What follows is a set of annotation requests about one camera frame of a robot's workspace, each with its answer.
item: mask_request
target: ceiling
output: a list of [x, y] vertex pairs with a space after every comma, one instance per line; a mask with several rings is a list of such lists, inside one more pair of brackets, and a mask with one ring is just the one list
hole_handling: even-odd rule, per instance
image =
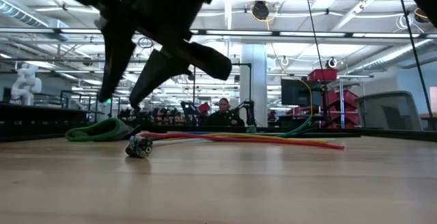
[[[7, 1], [29, 15], [49, 22], [58, 19], [70, 28], [95, 29], [94, 21], [99, 18], [98, 11], [87, 8], [74, 0], [3, 0]], [[194, 35], [192, 41], [199, 42], [215, 48], [223, 54], [229, 54], [234, 61], [239, 61], [241, 45], [245, 43], [265, 44], [268, 54], [268, 84], [269, 104], [277, 105], [280, 97], [280, 76], [282, 69], [275, 60], [284, 57], [289, 60], [284, 65], [288, 74], [308, 74], [315, 68], [319, 68], [319, 55], [323, 60], [334, 57], [339, 60], [338, 68], [345, 74], [350, 68], [366, 64], [368, 59], [387, 49], [407, 46], [408, 35], [405, 35], [406, 22], [401, 19], [402, 6], [400, 0], [311, 0], [311, 15], [313, 16], [314, 30], [316, 32], [346, 32], [341, 37], [320, 37], [318, 46], [313, 38], [313, 26], [309, 15], [307, 0], [263, 0], [266, 1], [270, 10], [269, 25], [266, 22], [255, 20], [250, 8], [256, 0], [213, 0], [210, 5], [204, 5], [193, 23], [192, 29], [223, 30], [224, 36], [219, 33], [211, 35]], [[417, 6], [413, 0], [404, 0], [409, 10]], [[168, 10], [177, 7], [174, 4], [163, 5]], [[418, 23], [412, 20], [412, 32], [417, 34], [436, 33], [430, 23]], [[10, 15], [0, 13], [0, 27], [30, 27]], [[227, 32], [249, 31], [305, 31], [305, 37], [278, 37], [259, 35], [236, 35]], [[17, 33], [0, 30], [0, 53], [4, 57], [34, 58], [38, 59], [41, 72], [56, 70], [60, 78], [70, 79], [73, 83], [80, 83], [81, 87], [75, 87], [79, 91], [87, 89], [91, 84], [99, 84], [104, 68], [104, 44], [102, 36], [96, 33], [71, 33], [68, 40], [60, 42], [59, 39], [48, 37], [42, 33]], [[400, 33], [390, 36], [370, 36], [364, 33]], [[138, 42], [140, 36], [135, 36], [133, 41]], [[141, 71], [152, 48], [138, 46], [132, 56], [128, 71]], [[92, 59], [91, 66], [85, 66], [81, 61], [84, 57]], [[2, 68], [13, 68], [2, 64]], [[226, 97], [238, 97], [239, 91], [234, 89], [236, 85], [234, 74], [239, 73], [239, 68], [234, 66], [233, 75], [228, 81], [218, 81], [206, 74], [197, 76], [198, 83], [204, 85], [196, 91], [201, 97], [212, 97], [213, 101]], [[125, 75], [120, 83], [122, 92], [118, 92], [123, 99], [128, 95], [128, 89], [138, 77], [137, 73]], [[180, 100], [190, 100], [193, 96], [192, 81], [186, 76], [168, 80], [162, 88], [155, 90], [154, 97], [148, 100], [155, 104], [171, 100], [177, 103]]]

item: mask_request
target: person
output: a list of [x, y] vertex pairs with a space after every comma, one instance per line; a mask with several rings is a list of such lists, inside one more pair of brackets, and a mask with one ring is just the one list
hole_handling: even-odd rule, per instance
[[208, 126], [244, 126], [244, 121], [238, 114], [229, 110], [229, 101], [226, 98], [218, 102], [220, 110], [208, 118]]

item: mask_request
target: ceiling duct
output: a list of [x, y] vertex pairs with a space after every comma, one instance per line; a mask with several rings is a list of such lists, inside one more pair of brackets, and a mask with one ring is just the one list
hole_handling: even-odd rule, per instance
[[[437, 46], [434, 40], [423, 40], [415, 44], [417, 55], [430, 51], [431, 47]], [[358, 67], [348, 70], [346, 74], [357, 74], [364, 71], [380, 70], [393, 64], [400, 63], [413, 57], [412, 45], [394, 46], [376, 55], [373, 55], [358, 64]]]
[[[6, 16], [10, 16], [30, 27], [54, 27], [54, 28], [62, 28], [69, 27], [64, 22], [54, 19], [47, 18], [42, 19], [42, 17], [38, 18], [34, 16], [36, 13], [32, 12], [29, 8], [19, 5], [14, 0], [0, 0], [0, 12], [5, 14]], [[44, 34], [50, 39], [66, 41], [70, 39], [70, 36], [65, 33], [48, 33]]]

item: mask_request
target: column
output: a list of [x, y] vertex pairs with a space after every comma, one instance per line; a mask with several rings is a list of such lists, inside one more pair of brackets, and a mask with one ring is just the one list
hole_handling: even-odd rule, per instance
[[[263, 44], [243, 44], [241, 63], [252, 64], [250, 69], [240, 66], [240, 101], [249, 99], [249, 85], [252, 83], [251, 99], [255, 102], [255, 119], [258, 126], [267, 127], [267, 54]], [[246, 122], [246, 111], [240, 111], [240, 117]]]

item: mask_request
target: red cable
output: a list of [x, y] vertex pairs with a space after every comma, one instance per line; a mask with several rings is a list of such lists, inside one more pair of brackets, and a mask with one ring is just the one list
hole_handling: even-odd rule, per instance
[[342, 145], [329, 145], [323, 143], [314, 143], [307, 141], [278, 141], [278, 140], [269, 140], [269, 139], [235, 139], [235, 138], [227, 138], [227, 137], [211, 137], [207, 135], [192, 135], [185, 133], [171, 133], [171, 134], [158, 134], [152, 132], [142, 132], [140, 133], [142, 137], [153, 137], [159, 139], [169, 139], [174, 137], [184, 137], [184, 138], [193, 138], [193, 139], [208, 139], [213, 141], [226, 141], [226, 142], [246, 142], [246, 143], [277, 143], [277, 144], [287, 144], [287, 145], [306, 145], [313, 146], [319, 148], [330, 148], [337, 150], [344, 150], [344, 146]]

